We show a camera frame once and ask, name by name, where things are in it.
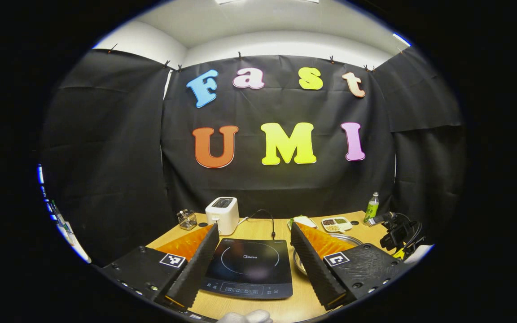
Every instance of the white toaster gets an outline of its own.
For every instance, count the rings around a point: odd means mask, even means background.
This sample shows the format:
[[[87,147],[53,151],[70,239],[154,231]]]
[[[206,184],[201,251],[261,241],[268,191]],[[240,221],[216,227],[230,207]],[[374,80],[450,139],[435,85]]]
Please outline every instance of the white toaster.
[[[218,197],[205,209],[207,223],[216,224],[219,235],[232,235],[238,224],[238,203],[234,197]]]

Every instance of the pen holder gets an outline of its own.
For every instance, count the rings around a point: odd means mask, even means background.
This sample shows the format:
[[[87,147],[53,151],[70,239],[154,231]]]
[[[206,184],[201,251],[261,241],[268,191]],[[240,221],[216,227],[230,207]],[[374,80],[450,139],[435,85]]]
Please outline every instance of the pen holder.
[[[197,216],[195,211],[182,210],[177,213],[179,227],[184,230],[191,230],[197,226]]]

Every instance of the stainless steel bowl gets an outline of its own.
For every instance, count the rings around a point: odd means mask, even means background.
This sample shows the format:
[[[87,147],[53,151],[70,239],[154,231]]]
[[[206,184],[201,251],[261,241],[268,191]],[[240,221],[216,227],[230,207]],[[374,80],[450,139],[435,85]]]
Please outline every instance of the stainless steel bowl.
[[[342,241],[345,241],[355,247],[363,244],[360,240],[358,240],[356,238],[353,238],[353,237],[347,236],[347,235],[341,235],[340,233],[329,233],[329,235],[331,237],[341,239]],[[303,274],[306,275],[306,270],[304,270],[304,266],[302,266],[302,261],[300,261],[300,258],[298,256],[298,253],[296,253],[296,250],[293,253],[293,259],[294,259],[295,265],[300,269],[300,271]]]

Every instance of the black induction cooktop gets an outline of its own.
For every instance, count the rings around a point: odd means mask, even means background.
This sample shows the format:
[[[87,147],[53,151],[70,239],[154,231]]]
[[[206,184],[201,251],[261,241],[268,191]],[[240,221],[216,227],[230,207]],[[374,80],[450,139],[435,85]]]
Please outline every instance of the black induction cooktop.
[[[287,241],[222,239],[201,289],[238,298],[292,296]]]

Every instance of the bottle label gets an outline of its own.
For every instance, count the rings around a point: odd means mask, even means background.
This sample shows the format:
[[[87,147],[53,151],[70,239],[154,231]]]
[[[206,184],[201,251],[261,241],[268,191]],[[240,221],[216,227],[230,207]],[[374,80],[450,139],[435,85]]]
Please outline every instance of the bottle label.
[[[378,210],[378,203],[377,204],[371,204],[371,203],[368,204],[367,214],[364,217],[364,223],[367,223],[368,219],[376,216],[376,210]]]

